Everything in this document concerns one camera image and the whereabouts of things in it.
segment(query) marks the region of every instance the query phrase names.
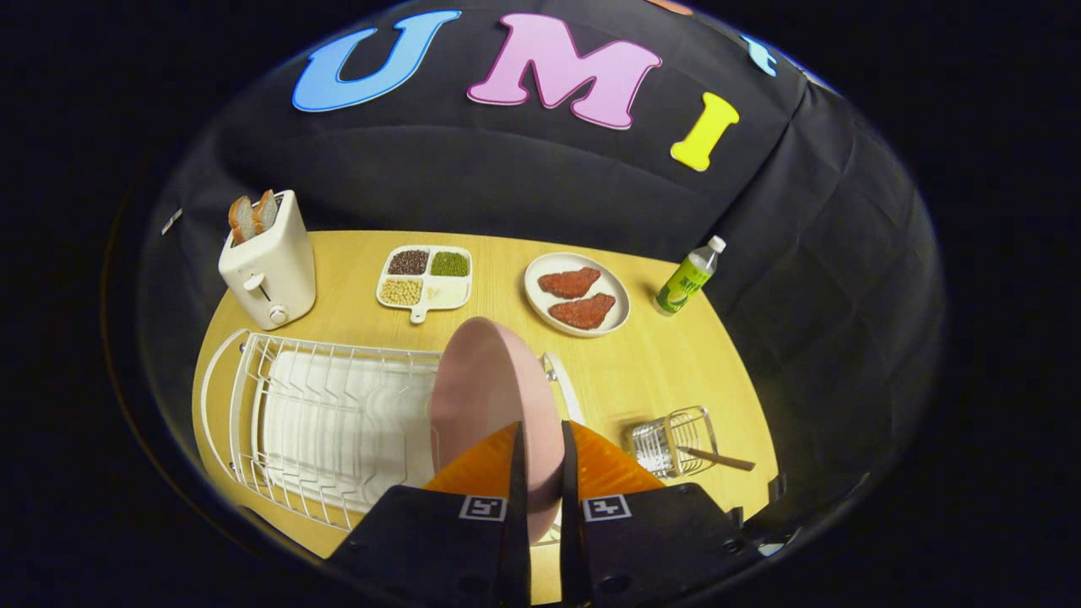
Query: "wooden table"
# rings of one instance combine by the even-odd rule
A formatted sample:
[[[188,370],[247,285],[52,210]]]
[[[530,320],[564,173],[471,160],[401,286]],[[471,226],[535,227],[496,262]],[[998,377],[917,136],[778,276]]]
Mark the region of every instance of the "wooden table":
[[[699,484],[725,511],[743,506],[750,517],[768,502],[766,484],[777,475],[773,441],[755,388],[732,340],[702,295],[679,314],[665,317],[650,302],[676,264],[622,253],[538,241],[406,232],[310,233],[316,255],[318,296],[301,319],[270,333],[337,344],[441,352],[451,334],[471,317],[483,316],[518,333],[535,353],[563,361],[580,401],[586,424],[620,442],[623,431],[689,406],[709,409],[722,454],[756,462],[752,472],[725,466],[671,484]],[[464,247],[473,259],[470,300],[455,310],[431,310],[412,325],[409,310],[375,301],[375,283],[387,254],[404,244]],[[600,338],[574,338],[545,323],[530,307],[522,287],[529,263],[545,253],[569,251],[596,260],[626,286],[631,301],[627,322]],[[253,493],[222,468],[204,437],[200,389],[215,349],[239,329],[259,332],[231,292],[226,292],[203,339],[196,368],[192,411],[199,453],[215,486],[283,533],[328,557],[346,532],[307,519]],[[219,451],[227,450],[229,392],[240,353],[228,348],[208,388],[206,425]],[[562,414],[565,407],[560,400]],[[532,548],[533,602],[559,600],[559,545]]]

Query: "dish rack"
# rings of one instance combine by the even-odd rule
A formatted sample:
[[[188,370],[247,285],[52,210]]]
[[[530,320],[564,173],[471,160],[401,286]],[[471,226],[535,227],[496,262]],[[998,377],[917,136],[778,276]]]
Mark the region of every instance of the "dish rack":
[[[708,445],[703,444],[702,436],[708,438]],[[679,450],[680,447],[717,453],[709,410],[703,407],[676,410],[631,428],[630,444],[638,463],[662,479],[696,475],[713,465]]]
[[[229,446],[219,451],[206,422],[210,379],[244,333],[229,400]],[[358,514],[391,486],[422,487],[441,468],[429,411],[441,355],[240,330],[218,347],[203,378],[208,445],[228,476],[262,499],[352,530]],[[559,358],[546,353],[538,365],[559,384],[570,418],[580,423]],[[558,542],[553,528],[538,544]]]

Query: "letter m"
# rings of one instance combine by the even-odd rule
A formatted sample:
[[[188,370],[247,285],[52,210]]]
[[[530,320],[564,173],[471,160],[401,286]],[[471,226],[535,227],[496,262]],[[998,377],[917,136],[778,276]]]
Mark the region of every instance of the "letter m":
[[[649,49],[617,40],[582,57],[566,24],[555,17],[512,13],[501,23],[510,28],[488,79],[466,93],[475,102],[512,106],[530,94],[522,88],[525,70],[533,66],[540,103],[553,108],[589,81],[589,93],[571,104],[583,120],[629,129],[630,105],[639,84],[660,57]]]

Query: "plastic water bottle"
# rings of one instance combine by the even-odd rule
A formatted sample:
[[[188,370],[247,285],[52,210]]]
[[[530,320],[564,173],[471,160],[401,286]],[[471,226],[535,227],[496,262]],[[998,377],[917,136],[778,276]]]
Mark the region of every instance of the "plastic water bottle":
[[[654,307],[666,316],[678,313],[717,272],[717,259],[722,251],[724,251],[724,240],[721,237],[712,237],[706,247],[699,247],[688,253],[683,263],[676,268],[676,273],[653,299]]]

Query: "black cloth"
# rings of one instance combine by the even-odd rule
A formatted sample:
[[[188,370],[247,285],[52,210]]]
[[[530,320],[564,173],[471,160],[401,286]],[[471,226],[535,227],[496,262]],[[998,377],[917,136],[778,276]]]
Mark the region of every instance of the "black cloth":
[[[200,133],[152,204],[137,331],[151,388],[189,454],[202,336],[225,292],[216,261],[241,194],[294,189],[309,230],[410,229],[571,243],[678,261],[729,241],[706,286],[758,391],[783,472],[806,506],[895,458],[927,398],[946,302],[934,232],[912,181],[859,114],[778,52],[761,71],[738,32],[646,2],[455,5],[416,72],[392,92],[306,114],[293,87],[322,44],[366,27],[342,78],[379,69],[393,24],[444,9],[399,5],[289,60]],[[532,75],[518,106],[475,103],[511,12],[568,23],[585,55],[614,40],[664,64],[615,131],[544,108]],[[737,108],[696,172],[673,160],[712,92]],[[183,209],[164,235],[161,227]]]

